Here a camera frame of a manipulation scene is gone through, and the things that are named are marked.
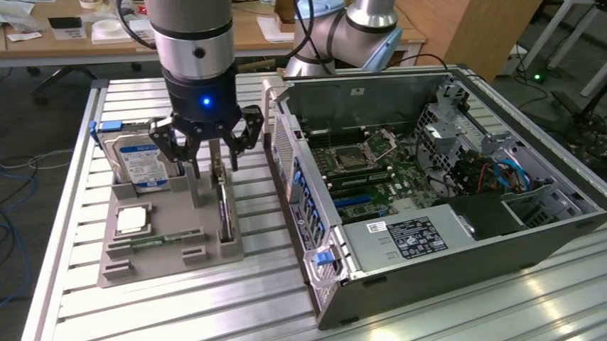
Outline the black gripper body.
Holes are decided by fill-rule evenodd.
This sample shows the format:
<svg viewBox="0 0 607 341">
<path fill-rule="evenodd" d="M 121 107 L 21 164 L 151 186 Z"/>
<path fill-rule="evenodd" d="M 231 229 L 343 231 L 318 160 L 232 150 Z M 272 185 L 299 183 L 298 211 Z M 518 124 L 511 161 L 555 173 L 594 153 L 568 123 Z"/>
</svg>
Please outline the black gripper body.
<svg viewBox="0 0 607 341">
<path fill-rule="evenodd" d="M 232 65 L 219 76 L 188 80 L 163 69 L 172 111 L 187 121 L 182 133 L 202 140 L 218 139 L 216 126 L 232 130 L 242 119 L 236 96 L 238 68 Z"/>
</svg>

